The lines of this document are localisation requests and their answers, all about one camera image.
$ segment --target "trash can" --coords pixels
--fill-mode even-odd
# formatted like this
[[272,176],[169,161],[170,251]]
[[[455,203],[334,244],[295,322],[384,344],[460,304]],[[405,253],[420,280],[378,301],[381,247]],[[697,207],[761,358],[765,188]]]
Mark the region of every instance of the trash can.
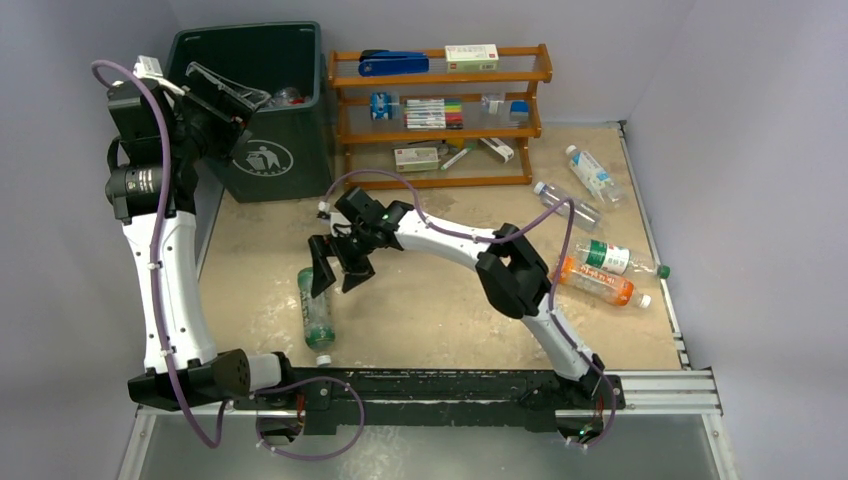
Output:
[[326,192],[333,180],[333,135],[317,23],[185,30],[174,37],[166,77],[180,85],[190,62],[272,95],[295,87],[306,99],[302,104],[259,110],[248,125],[252,136],[232,161],[206,160],[236,201],[306,198]]

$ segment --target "gray wall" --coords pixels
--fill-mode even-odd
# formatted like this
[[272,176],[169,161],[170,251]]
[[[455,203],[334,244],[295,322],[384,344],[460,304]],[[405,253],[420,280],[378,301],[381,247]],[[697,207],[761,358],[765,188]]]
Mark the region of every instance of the gray wall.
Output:
[[744,478],[844,476],[848,3],[699,1],[628,128]]
[[167,55],[177,29],[164,0],[0,2],[3,478],[118,472],[144,320],[103,194],[115,128],[88,65]]
[[325,50],[547,43],[545,120],[627,118],[695,0],[169,0],[186,28],[315,20]]

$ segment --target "orange juice bottle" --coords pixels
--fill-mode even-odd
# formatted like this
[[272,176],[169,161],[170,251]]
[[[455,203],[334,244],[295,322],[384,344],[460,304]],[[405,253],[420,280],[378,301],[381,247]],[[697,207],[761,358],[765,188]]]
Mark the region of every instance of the orange juice bottle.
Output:
[[573,257],[565,257],[559,283],[600,297],[610,305],[648,308],[651,304],[651,297],[639,293],[630,280],[580,263]]

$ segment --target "medicine box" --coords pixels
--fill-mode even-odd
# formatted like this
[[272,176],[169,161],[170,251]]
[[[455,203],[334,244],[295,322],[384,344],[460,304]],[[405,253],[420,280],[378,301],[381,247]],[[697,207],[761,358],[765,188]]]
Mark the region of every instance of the medicine box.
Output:
[[495,45],[448,45],[445,47],[448,73],[494,72],[498,69]]
[[434,147],[395,149],[398,172],[423,172],[439,169],[439,152]]

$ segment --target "stapler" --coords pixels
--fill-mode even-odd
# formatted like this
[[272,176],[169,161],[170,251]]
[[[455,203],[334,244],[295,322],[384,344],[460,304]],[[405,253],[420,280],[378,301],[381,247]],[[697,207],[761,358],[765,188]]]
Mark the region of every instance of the stapler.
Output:
[[422,52],[363,50],[359,56],[359,74],[363,77],[426,73],[429,70],[430,59]]

